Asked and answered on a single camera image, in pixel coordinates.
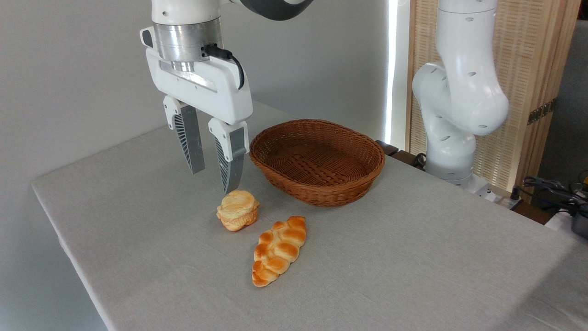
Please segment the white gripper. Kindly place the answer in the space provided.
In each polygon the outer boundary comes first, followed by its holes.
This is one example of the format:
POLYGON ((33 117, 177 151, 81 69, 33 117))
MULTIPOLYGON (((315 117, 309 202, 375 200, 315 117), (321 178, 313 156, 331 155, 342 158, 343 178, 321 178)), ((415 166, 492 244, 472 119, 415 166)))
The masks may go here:
POLYGON ((147 48, 146 57, 156 88, 167 95, 163 107, 168 127, 176 132, 191 173, 205 169, 198 109, 214 117, 208 126, 215 138, 223 192, 237 190, 249 152, 245 120, 253 113, 248 81, 239 89, 237 65, 221 58, 197 62, 193 72, 185 73, 174 70, 153 48, 147 48))

